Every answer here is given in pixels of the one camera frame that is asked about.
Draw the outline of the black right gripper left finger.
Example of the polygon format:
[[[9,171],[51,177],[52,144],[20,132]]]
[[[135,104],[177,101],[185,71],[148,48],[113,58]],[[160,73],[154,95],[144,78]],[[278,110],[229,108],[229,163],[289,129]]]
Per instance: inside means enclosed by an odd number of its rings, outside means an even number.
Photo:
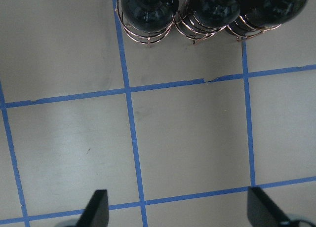
[[[78,227],[107,227],[109,223],[108,193],[96,190],[77,222]]]

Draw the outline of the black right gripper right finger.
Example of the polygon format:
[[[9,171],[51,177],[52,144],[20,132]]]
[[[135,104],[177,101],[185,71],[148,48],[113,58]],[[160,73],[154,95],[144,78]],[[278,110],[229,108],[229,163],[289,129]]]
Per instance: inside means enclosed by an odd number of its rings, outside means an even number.
[[[247,218],[252,227],[294,227],[289,217],[260,188],[247,191]]]

